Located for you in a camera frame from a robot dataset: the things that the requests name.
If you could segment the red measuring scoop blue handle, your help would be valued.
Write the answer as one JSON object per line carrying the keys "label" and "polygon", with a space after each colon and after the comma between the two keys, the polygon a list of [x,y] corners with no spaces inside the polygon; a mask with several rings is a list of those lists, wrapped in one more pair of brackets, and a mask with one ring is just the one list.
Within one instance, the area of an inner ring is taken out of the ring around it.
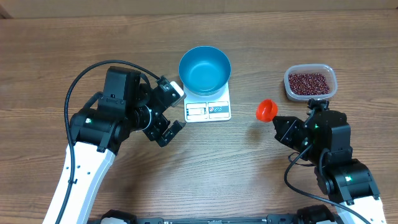
{"label": "red measuring scoop blue handle", "polygon": [[262,101],[256,110],[256,118],[259,121],[271,122],[278,113],[277,104],[271,99]]}

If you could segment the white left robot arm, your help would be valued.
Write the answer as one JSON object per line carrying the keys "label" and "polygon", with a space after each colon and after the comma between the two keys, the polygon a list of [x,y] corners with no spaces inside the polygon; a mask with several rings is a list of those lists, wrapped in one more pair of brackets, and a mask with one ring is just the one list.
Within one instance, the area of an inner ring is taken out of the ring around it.
{"label": "white left robot arm", "polygon": [[98,189],[132,132],[142,131],[148,140],[164,147],[185,126],[163,114],[185,98],[184,91],[165,77],[156,84],[151,88],[138,70],[111,66],[103,91],[66,117],[65,162],[44,223],[88,221]]}

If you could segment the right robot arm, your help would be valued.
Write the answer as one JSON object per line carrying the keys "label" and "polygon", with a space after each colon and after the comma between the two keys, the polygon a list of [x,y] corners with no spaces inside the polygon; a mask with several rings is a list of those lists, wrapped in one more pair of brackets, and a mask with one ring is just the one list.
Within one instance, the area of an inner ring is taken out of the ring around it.
{"label": "right robot arm", "polygon": [[380,191],[366,165],[353,158],[345,113],[312,109],[305,121],[275,116],[275,138],[314,166],[317,183],[343,223],[385,223]]}

